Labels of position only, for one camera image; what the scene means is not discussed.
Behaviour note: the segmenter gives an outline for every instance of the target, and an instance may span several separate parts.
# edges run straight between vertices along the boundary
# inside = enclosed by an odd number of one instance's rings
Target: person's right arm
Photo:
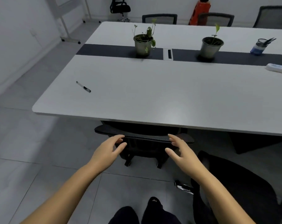
[[[179,147],[180,156],[172,149],[166,153],[204,190],[210,206],[220,224],[255,224],[221,182],[197,158],[193,150],[180,138],[169,134],[172,145]]]

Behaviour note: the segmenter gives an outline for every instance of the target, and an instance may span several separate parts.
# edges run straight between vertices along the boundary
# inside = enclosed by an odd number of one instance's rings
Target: finger
[[[121,143],[121,142],[123,142],[123,139],[118,139],[117,141],[116,141],[116,144],[119,144],[119,143]]]
[[[107,142],[115,144],[121,138],[124,138],[124,135],[121,135],[121,134],[115,135],[115,136],[110,137],[109,139],[107,139]]]
[[[180,157],[170,148],[165,148],[165,152],[174,160],[174,162],[178,162]]]
[[[124,150],[124,148],[126,147],[127,143],[123,142],[121,143],[117,149],[115,149],[115,151],[113,152],[114,154],[116,154],[117,156]]]
[[[173,134],[168,134],[169,138],[173,139],[173,142],[175,142],[178,147],[181,149],[184,149],[184,146],[188,146],[187,143],[185,143],[184,140],[180,139],[179,137],[173,135]]]

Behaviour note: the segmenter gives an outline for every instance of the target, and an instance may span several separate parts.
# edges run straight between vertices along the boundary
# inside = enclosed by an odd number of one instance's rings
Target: metal pot
[[[214,39],[214,42],[218,42],[217,45],[209,45],[206,43],[206,40]],[[215,54],[219,51],[221,46],[224,45],[224,42],[221,39],[214,38],[214,37],[205,37],[202,39],[202,45],[199,55],[207,58],[207,59],[213,59],[215,57]]]
[[[140,42],[140,41],[136,41],[135,37],[134,37],[134,41],[135,41],[135,48],[137,55],[148,56],[150,54],[152,40],[148,42]]]

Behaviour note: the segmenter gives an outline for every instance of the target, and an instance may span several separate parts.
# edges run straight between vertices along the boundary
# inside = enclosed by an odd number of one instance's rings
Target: white tabletop
[[[134,46],[133,25],[104,22],[87,43]],[[147,27],[139,23],[137,29]],[[159,48],[200,49],[202,38],[213,33],[207,26],[157,25],[154,39]],[[218,34],[225,42],[222,51],[249,52],[258,38],[277,37],[266,52],[282,54],[282,30],[222,27]],[[262,66],[76,55],[32,109],[48,115],[282,135],[282,74]]]

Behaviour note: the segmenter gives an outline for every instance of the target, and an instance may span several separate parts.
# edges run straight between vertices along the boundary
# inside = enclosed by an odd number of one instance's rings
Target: forearm
[[[83,166],[21,224],[67,224],[98,171]]]
[[[220,224],[255,223],[222,183],[207,169],[203,171],[203,174],[196,181],[203,188]]]

